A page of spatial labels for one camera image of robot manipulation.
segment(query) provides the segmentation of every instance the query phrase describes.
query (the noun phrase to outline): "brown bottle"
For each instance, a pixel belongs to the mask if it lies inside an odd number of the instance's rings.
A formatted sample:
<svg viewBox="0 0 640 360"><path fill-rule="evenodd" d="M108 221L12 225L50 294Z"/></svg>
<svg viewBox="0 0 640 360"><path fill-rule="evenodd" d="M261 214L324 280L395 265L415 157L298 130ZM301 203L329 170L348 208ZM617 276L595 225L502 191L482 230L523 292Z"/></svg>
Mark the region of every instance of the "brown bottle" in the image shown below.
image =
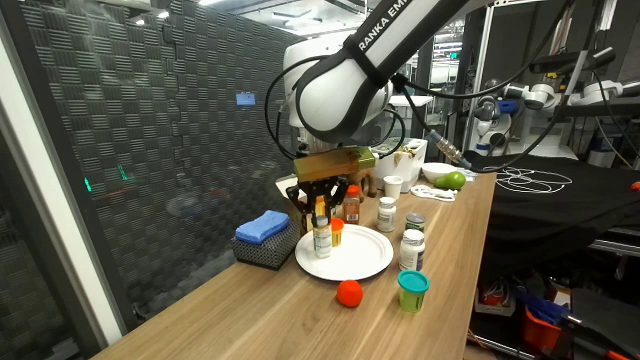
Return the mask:
<svg viewBox="0 0 640 360"><path fill-rule="evenodd" d="M349 185L344 198L344 222L358 225L360 221L360 189L357 185Z"/></svg>

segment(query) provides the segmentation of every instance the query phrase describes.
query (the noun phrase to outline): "white cap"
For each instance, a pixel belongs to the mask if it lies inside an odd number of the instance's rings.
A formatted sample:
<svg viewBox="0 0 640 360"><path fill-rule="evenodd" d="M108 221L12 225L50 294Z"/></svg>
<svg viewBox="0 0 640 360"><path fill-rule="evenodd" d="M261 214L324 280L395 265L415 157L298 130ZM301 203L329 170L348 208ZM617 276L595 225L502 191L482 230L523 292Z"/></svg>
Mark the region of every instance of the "white cap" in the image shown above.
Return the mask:
<svg viewBox="0 0 640 360"><path fill-rule="evenodd" d="M324 215L320 215L316 218L316 222L318 223L318 226L325 226L329 224L329 219Z"/></svg>
<svg viewBox="0 0 640 360"><path fill-rule="evenodd" d="M407 229L404 231L402 241L409 245L420 245L424 243L424 234L420 230Z"/></svg>
<svg viewBox="0 0 640 360"><path fill-rule="evenodd" d="M396 205L396 200L389 196L383 196L380 198L380 206L383 208L393 208Z"/></svg>

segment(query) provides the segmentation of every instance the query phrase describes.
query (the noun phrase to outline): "screen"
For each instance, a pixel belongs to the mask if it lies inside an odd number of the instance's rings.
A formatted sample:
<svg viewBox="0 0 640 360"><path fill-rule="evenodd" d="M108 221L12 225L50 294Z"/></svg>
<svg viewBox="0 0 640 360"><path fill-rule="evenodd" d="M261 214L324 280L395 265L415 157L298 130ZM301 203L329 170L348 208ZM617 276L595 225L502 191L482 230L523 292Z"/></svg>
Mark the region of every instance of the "screen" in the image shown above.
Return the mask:
<svg viewBox="0 0 640 360"><path fill-rule="evenodd" d="M240 105L240 106L255 105L255 94L251 92L241 92L236 94L236 105Z"/></svg>

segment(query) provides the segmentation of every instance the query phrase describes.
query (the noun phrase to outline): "tin can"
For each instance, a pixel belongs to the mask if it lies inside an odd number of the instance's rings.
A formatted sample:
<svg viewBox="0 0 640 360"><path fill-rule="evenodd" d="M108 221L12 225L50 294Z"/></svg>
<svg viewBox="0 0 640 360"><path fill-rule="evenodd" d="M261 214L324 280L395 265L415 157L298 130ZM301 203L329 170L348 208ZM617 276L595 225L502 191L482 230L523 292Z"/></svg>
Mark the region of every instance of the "tin can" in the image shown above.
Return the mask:
<svg viewBox="0 0 640 360"><path fill-rule="evenodd" d="M404 229L416 229L424 232L424 221L424 216L418 213L409 213L406 216L406 225L404 226Z"/></svg>

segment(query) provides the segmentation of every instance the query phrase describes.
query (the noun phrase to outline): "white paper plate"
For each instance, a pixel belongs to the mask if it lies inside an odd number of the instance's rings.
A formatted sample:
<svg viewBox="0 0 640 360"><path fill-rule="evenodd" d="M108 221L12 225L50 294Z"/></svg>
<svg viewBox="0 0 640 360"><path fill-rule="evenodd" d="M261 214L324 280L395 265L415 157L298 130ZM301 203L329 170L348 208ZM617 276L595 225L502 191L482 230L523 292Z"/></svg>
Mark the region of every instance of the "white paper plate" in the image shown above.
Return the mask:
<svg viewBox="0 0 640 360"><path fill-rule="evenodd" d="M314 251L313 231L302 236L296 246L296 260L305 271L322 279L360 280L384 270L394 257L386 236L359 225L345 224L340 246L321 259Z"/></svg>

